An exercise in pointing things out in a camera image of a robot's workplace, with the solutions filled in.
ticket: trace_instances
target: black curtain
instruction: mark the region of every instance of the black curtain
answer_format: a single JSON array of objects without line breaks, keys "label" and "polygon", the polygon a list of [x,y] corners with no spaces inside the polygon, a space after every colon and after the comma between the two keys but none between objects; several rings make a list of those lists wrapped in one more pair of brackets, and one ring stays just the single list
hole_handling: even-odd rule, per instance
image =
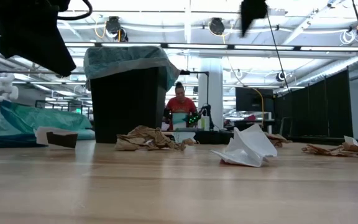
[{"label": "black curtain", "polygon": [[[285,101],[284,97],[293,100]],[[278,119],[291,116],[291,136],[293,137],[353,136],[347,70],[279,97],[275,101],[275,106]]]}]

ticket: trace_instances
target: crumpled brown paper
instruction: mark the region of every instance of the crumpled brown paper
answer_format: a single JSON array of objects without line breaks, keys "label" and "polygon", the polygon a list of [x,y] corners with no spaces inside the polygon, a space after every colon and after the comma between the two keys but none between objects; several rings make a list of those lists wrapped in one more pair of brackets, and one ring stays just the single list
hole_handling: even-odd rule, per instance
[{"label": "crumpled brown paper", "polygon": [[135,151],[138,149],[159,150],[169,148],[185,150],[185,143],[177,144],[162,134],[161,129],[138,126],[127,135],[118,134],[115,149],[118,151]]},{"label": "crumpled brown paper", "polygon": [[302,149],[302,151],[310,154],[324,156],[358,156],[358,146],[348,144],[346,142],[344,142],[342,146],[338,146],[332,149],[323,149],[321,147],[312,146],[308,144]]},{"label": "crumpled brown paper", "polygon": [[285,139],[285,137],[279,135],[279,134],[269,134],[266,133],[266,137],[270,140],[270,142],[275,146],[275,147],[283,147],[283,143],[291,143],[292,141],[289,141],[287,139]]}]

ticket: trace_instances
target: teal tarp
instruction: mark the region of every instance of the teal tarp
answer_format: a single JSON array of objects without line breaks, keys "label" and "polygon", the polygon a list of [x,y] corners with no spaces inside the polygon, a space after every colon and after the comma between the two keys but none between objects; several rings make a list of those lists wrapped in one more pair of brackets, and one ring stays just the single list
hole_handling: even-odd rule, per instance
[{"label": "teal tarp", "polygon": [[94,139],[92,125],[82,114],[0,103],[0,147],[37,146],[34,130],[53,127],[78,132],[79,140]]}]

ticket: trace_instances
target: teal plastic sheet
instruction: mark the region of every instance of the teal plastic sheet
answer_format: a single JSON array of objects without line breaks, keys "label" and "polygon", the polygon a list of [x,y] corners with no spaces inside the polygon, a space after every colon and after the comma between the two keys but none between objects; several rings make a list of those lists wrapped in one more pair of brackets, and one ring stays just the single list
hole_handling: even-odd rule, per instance
[{"label": "teal plastic sheet", "polygon": [[159,68],[159,74],[167,77],[169,90],[177,80],[178,70],[160,47],[90,47],[84,57],[84,71],[88,80],[135,69]]},{"label": "teal plastic sheet", "polygon": [[92,125],[82,114],[0,103],[0,147],[36,147],[34,130],[52,127],[78,132],[78,140],[94,139]]}]

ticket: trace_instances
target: red shirt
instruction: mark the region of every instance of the red shirt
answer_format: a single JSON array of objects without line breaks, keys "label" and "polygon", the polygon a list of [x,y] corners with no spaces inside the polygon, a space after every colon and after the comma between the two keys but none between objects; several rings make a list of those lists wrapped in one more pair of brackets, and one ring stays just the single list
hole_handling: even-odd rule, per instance
[{"label": "red shirt", "polygon": [[172,98],[168,101],[166,108],[172,113],[196,113],[197,108],[196,105],[193,103],[193,100],[189,98],[185,98],[184,102],[179,102],[176,97]]}]

